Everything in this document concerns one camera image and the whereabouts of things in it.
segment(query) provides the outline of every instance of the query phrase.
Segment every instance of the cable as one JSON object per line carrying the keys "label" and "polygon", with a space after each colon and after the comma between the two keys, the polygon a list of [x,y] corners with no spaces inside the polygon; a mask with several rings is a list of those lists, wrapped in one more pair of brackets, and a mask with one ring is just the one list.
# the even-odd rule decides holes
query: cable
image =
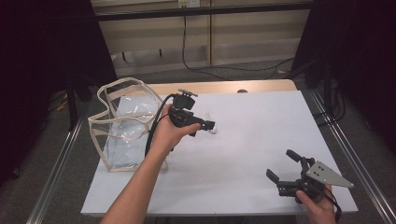
{"label": "cable", "polygon": [[337,200],[335,199],[334,195],[332,194],[332,192],[327,189],[325,187],[325,189],[330,192],[330,194],[332,195],[332,198],[330,198],[326,193],[324,193],[321,190],[318,190],[317,188],[315,188],[314,186],[311,186],[311,189],[313,189],[316,193],[319,193],[320,195],[322,195],[326,200],[328,200],[329,202],[331,202],[335,207],[336,207],[336,211],[335,211],[335,222],[338,222],[341,218],[341,215],[343,215],[343,210],[341,209],[340,205],[338,204]]}
{"label": "cable", "polygon": [[[340,103],[338,101],[338,92],[340,93],[340,96],[341,96],[342,108],[341,108]],[[331,118],[332,120],[328,120],[328,121],[325,121],[325,122],[322,122],[322,123],[318,124],[318,127],[323,126],[323,125],[333,124],[333,123],[341,120],[344,117],[344,115],[346,113],[346,103],[345,103],[345,99],[344,99],[344,94],[342,93],[342,91],[338,87],[337,87],[335,95],[334,95],[334,98],[335,97],[336,97],[336,102],[337,102],[338,107],[339,107],[339,110],[337,111],[337,114],[332,116],[332,118]]]}
{"label": "cable", "polygon": [[237,71],[261,72],[261,71],[271,70],[271,69],[275,68],[274,73],[271,76],[265,78],[265,79],[269,79],[269,78],[273,77],[276,74],[276,70],[281,64],[289,62],[289,61],[292,61],[294,59],[294,57],[293,58],[288,58],[287,60],[284,60],[284,61],[282,61],[282,62],[280,62],[280,63],[278,63],[278,64],[276,64],[274,66],[270,66],[270,67],[266,67],[266,68],[259,68],[259,69],[246,69],[246,68],[236,68],[236,67],[228,67],[228,66],[206,66],[206,67],[199,67],[199,68],[191,68],[191,67],[189,67],[187,65],[186,59],[185,59],[186,33],[187,33],[186,16],[184,16],[183,19],[184,19],[184,32],[183,32],[183,46],[182,46],[182,51],[181,51],[181,57],[182,57],[182,61],[183,61],[184,66],[187,69],[189,69],[190,71],[192,71],[192,72],[203,73],[203,74],[210,75],[212,77],[217,77],[219,79],[223,79],[223,80],[226,80],[226,81],[231,81],[230,79],[228,79],[226,77],[219,77],[217,75],[205,72],[203,70],[205,70],[205,69],[232,69],[232,70],[237,70]]}
{"label": "cable", "polygon": [[145,157],[149,153],[149,148],[151,147],[152,137],[154,136],[155,130],[157,129],[158,122],[160,122],[160,120],[163,119],[163,117],[165,117],[166,115],[169,115],[169,114],[163,115],[160,119],[158,119],[158,117],[160,116],[161,112],[163,111],[163,107],[165,106],[166,101],[168,101],[169,98],[175,97],[175,96],[176,96],[176,94],[170,94],[170,95],[166,96],[166,98],[163,100],[160,107],[158,108],[155,119],[154,119],[154,121],[152,121],[151,130],[148,132],[148,141],[146,143]]}

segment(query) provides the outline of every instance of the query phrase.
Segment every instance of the clear plastic bag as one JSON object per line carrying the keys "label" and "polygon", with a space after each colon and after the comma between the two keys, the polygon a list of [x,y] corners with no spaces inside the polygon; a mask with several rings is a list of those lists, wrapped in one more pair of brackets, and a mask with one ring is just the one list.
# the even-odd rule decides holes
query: clear plastic bag
{"label": "clear plastic bag", "polygon": [[132,77],[103,86],[97,96],[106,111],[89,117],[88,122],[103,163],[109,172],[137,169],[145,157],[149,129],[162,99]]}

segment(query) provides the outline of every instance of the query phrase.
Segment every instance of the white table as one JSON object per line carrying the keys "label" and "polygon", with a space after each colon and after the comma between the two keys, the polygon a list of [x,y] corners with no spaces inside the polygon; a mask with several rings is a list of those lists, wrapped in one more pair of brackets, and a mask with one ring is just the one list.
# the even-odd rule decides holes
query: white table
{"label": "white table", "polygon": [[[218,132],[186,136],[168,158],[148,216],[292,215],[305,212],[293,198],[279,197],[265,171],[281,180],[300,178],[292,149],[339,173],[299,91],[200,94],[192,111],[209,112]],[[82,214],[101,217],[133,173],[108,173],[99,162]],[[333,187],[344,212],[358,211],[349,189]]]}

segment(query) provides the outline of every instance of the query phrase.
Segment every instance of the white wall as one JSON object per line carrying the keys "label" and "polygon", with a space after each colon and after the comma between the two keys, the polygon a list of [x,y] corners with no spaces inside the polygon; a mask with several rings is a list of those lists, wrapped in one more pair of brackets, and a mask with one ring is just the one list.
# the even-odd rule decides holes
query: white wall
{"label": "white wall", "polygon": [[[201,7],[207,6],[208,2],[202,0]],[[280,3],[281,1],[213,0],[212,2],[215,3],[215,6],[238,6]],[[177,7],[177,1],[159,0],[156,3],[116,4],[116,6],[95,7],[94,10],[100,13],[175,7]],[[309,10],[297,10],[214,15],[212,16],[212,46],[209,46],[208,42],[209,16],[188,17],[187,45],[207,46],[208,49],[213,49],[218,44],[241,44],[300,38],[308,12]],[[179,48],[181,47],[184,29],[183,18],[180,17],[133,21],[101,21],[100,26],[111,53],[142,49]]]}

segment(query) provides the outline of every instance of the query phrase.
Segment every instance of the human hand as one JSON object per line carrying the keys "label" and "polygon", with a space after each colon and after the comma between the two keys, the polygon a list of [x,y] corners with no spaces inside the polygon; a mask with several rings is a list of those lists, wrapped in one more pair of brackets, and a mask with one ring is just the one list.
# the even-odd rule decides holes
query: human hand
{"label": "human hand", "polygon": [[160,118],[162,118],[155,130],[151,150],[160,150],[165,156],[174,148],[184,135],[195,133],[201,128],[201,124],[195,123],[186,127],[178,128],[169,119],[168,113],[171,105],[163,108]]}
{"label": "human hand", "polygon": [[[332,198],[330,192],[332,191],[331,185],[326,185],[328,190],[325,190],[327,196]],[[322,197],[320,202],[314,203],[303,191],[297,190],[297,197],[308,208],[308,218],[311,224],[334,224],[334,205],[332,202]]]}

